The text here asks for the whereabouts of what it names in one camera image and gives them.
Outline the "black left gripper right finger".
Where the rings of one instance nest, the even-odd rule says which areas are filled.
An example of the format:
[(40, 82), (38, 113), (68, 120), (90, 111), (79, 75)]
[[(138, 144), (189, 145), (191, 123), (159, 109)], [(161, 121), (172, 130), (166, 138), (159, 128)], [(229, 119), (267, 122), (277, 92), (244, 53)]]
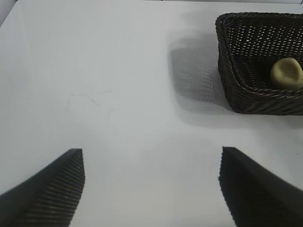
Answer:
[(234, 147), (223, 147), (219, 184), (238, 227), (301, 227), (303, 192)]

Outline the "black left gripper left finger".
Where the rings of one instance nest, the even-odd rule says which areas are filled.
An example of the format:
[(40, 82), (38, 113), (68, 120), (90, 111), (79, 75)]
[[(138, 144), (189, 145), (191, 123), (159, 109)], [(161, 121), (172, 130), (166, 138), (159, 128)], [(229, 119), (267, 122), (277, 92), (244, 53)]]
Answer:
[(85, 184), (83, 152), (66, 151), (0, 196), (2, 227), (68, 227)]

